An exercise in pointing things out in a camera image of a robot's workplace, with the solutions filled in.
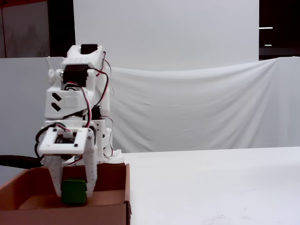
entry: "brown cardboard box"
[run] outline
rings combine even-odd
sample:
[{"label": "brown cardboard box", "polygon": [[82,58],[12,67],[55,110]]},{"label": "brown cardboard box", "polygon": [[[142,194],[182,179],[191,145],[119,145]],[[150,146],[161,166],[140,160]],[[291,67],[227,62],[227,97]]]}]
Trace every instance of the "brown cardboard box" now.
[{"label": "brown cardboard box", "polygon": [[[62,204],[46,168],[25,170],[0,187],[0,225],[129,225],[129,164],[99,164],[85,205]],[[64,167],[63,180],[85,179],[84,166]]]}]

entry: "green block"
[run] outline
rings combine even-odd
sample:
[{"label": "green block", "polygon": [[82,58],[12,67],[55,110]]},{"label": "green block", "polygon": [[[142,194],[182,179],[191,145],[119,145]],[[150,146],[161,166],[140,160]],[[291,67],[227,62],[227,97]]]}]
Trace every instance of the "green block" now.
[{"label": "green block", "polygon": [[61,183],[61,202],[66,204],[86,203],[85,180],[64,180]]}]

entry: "white fabric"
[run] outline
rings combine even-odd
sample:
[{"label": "white fabric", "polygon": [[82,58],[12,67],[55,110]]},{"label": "white fabric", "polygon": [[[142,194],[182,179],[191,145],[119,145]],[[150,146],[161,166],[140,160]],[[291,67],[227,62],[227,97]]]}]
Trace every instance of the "white fabric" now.
[{"label": "white fabric", "polygon": [[300,59],[177,72],[113,68],[124,152],[300,145]]}]

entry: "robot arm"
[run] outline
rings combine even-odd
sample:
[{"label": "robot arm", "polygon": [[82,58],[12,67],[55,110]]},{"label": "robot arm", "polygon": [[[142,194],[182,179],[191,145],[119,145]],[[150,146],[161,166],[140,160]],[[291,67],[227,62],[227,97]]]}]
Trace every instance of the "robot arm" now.
[{"label": "robot arm", "polygon": [[102,46],[74,45],[61,69],[49,71],[45,137],[38,152],[44,156],[57,196],[62,194],[62,169],[67,160],[83,159],[89,197],[97,180],[97,163],[107,162],[106,156],[113,156],[112,130],[106,127],[104,119],[110,115],[104,61]]}]

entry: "black tube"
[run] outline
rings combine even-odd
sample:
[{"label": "black tube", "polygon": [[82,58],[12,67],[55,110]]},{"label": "black tube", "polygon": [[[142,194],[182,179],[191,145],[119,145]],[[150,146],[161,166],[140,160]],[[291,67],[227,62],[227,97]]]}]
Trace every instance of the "black tube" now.
[{"label": "black tube", "polygon": [[16,167],[21,169],[31,169],[41,167],[43,164],[39,158],[33,158],[28,156],[0,156],[0,165]]}]

